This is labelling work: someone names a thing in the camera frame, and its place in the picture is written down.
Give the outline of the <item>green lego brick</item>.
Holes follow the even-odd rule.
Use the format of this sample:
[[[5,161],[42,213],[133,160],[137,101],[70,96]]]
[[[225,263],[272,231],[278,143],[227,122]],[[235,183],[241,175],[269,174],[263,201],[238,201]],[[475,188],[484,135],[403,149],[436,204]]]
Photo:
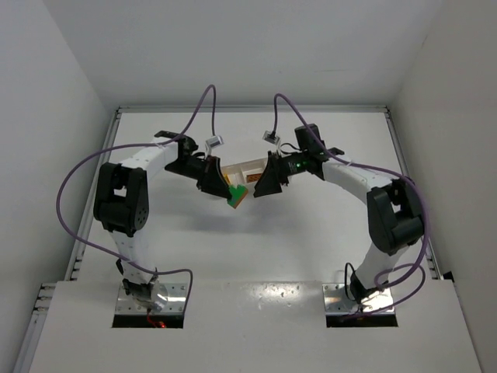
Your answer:
[[[231,194],[231,198],[228,200],[228,203],[231,206],[238,206],[242,200],[248,194],[248,189],[244,185],[230,185],[229,192]]]

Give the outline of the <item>brown lego plate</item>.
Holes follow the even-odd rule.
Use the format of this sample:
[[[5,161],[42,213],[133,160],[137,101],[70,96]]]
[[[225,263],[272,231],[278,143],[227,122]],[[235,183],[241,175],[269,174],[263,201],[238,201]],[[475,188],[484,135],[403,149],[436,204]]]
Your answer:
[[[248,194],[247,190],[236,190],[231,195],[231,198],[228,200],[228,205],[236,209],[240,205],[240,203],[245,199],[247,194]]]
[[[261,173],[249,174],[246,176],[246,182],[247,183],[257,182],[260,179],[261,175],[262,175]]]

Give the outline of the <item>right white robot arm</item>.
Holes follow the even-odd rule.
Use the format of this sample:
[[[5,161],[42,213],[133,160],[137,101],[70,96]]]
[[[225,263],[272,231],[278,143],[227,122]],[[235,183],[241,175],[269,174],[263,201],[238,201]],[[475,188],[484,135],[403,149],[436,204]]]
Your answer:
[[[404,180],[348,166],[336,159],[344,154],[337,148],[325,152],[317,125],[300,126],[294,132],[299,150],[289,155],[268,153],[254,196],[280,193],[292,176],[310,173],[363,202],[371,245],[346,286],[349,298],[360,302],[388,283],[389,273],[401,256],[424,234],[420,200]]]

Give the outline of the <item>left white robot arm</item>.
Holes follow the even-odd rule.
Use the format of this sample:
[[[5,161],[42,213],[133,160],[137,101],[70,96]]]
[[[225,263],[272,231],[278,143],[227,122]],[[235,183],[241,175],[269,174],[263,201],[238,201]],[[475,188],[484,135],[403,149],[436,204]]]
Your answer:
[[[231,199],[221,160],[198,155],[197,149],[196,142],[184,134],[159,131],[151,147],[121,162],[106,162],[99,169],[94,218],[115,242],[116,266],[126,294],[149,310],[158,308],[161,295],[144,230],[150,214],[148,184],[160,172],[169,171],[195,180],[204,193]]]

